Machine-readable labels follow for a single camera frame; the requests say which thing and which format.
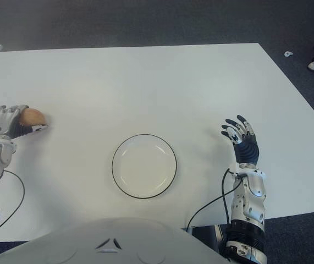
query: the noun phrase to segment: floor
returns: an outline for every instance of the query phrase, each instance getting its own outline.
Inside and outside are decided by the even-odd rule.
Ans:
[[[245,42],[314,109],[314,0],[0,0],[3,51]],[[267,223],[268,263],[314,263],[314,213]]]

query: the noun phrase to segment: small white object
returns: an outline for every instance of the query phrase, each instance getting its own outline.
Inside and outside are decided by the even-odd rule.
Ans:
[[[285,53],[284,53],[285,57],[290,57],[291,55],[293,55],[293,53],[291,51],[285,51]]]
[[[153,135],[125,140],[113,157],[113,178],[119,188],[135,198],[151,198],[172,183],[177,161],[172,148]]]

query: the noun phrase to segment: egg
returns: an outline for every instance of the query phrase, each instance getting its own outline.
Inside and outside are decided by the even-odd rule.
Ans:
[[[46,125],[45,116],[38,110],[33,108],[26,108],[22,111],[20,116],[20,124],[28,125]]]

